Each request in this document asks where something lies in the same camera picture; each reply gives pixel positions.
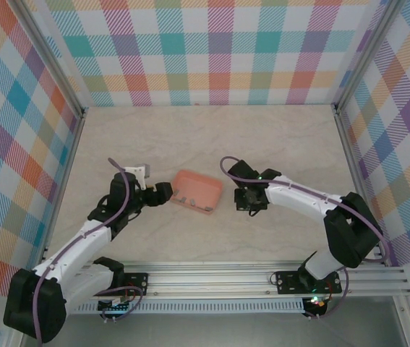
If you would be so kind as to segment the pink plastic tray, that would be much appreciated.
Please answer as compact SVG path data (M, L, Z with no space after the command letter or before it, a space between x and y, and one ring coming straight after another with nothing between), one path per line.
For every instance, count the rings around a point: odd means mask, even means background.
M180 170L175 175L171 185L173 188L172 203L206 215L215 211L223 191L222 181L186 169ZM186 202L180 201L182 197L187 198ZM195 205L190 204L191 199L195 200ZM205 210L206 206L212 207L213 210Z

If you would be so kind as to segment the aluminium corner post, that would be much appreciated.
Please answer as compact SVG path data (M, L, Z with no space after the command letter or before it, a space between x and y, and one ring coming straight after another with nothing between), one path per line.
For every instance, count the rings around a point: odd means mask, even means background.
M335 115L340 115L352 98L360 79L364 76L367 67L384 41L386 33L405 3L406 0L386 0L375 11L370 22L371 28L367 29L363 35L361 43L357 47L355 58L351 61L351 68L343 76L343 82L332 103Z
M7 3L10 5L12 11L16 14L18 20L24 27L26 33L35 46L35 50L42 58L43 63L48 68L51 76L56 81L56 84L60 87L65 100L69 103L72 110L75 111L80 119L85 118L85 108L77 99L76 93L73 91L63 69L58 63L50 45L46 40L46 37L41 32L32 15L32 12L25 3L25 0L7 0Z

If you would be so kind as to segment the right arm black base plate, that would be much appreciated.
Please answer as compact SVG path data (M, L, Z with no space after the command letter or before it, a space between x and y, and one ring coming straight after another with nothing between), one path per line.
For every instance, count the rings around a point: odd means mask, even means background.
M337 272L316 280L308 275L302 278L297 271L275 272L278 294L341 294L343 289Z

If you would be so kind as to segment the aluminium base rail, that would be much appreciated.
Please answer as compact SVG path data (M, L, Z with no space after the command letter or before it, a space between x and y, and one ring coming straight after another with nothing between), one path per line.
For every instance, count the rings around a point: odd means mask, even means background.
M297 262L125 262L128 273L147 273L147 299L261 299L279 297L274 272ZM339 274L347 296L408 296L400 267L363 264Z

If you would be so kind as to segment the aluminium side rail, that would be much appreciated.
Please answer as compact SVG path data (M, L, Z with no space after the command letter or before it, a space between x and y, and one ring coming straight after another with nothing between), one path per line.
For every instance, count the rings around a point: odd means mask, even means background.
M43 234L39 238L36 258L35 258L35 261L33 262L33 266L40 264L40 262L45 257L46 252L48 251L48 247L51 242L51 238L52 238L52 235L55 229L59 211L61 209L61 204L63 202L64 193L67 188L67 184L68 184L69 177L71 174L77 148L80 143L80 138L82 136L82 131L85 125L85 120L87 118L88 111L89 111L89 107L84 107L82 109L82 114L77 119L77 123L76 123L77 126L75 129L72 146L70 147L69 154L65 161L63 176L61 178L61 183L57 189L56 200L55 200L55 203L52 205L50 218L48 219L48 222L45 224L45 228L43 229Z
M354 151L349 141L345 125L341 118L341 114L337 110L337 107L335 104L332 104L331 108L332 108L333 117L336 123L336 127L339 133L339 137L341 139L341 144L343 146L343 151L346 156L346 161L349 166L351 178L354 183L354 188L356 192L364 199L366 205L370 208L370 210L373 211L373 209L370 207L370 204L367 201L367 192L365 189L364 182L362 180L362 174L361 174L359 165L355 161ZM389 245L387 241L380 241L377 247L380 249L379 254L381 255L382 259L379 260L378 258L376 258L375 261L379 264L383 264L384 266L391 266L392 265L390 263L391 252L389 250Z

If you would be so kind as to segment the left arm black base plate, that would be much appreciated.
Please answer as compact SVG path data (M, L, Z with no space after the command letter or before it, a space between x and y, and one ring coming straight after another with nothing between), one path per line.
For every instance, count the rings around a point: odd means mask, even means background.
M139 296L139 292L127 287L138 287L143 294L147 293L148 273L124 273L123 275L115 274L111 285L99 291L95 296Z

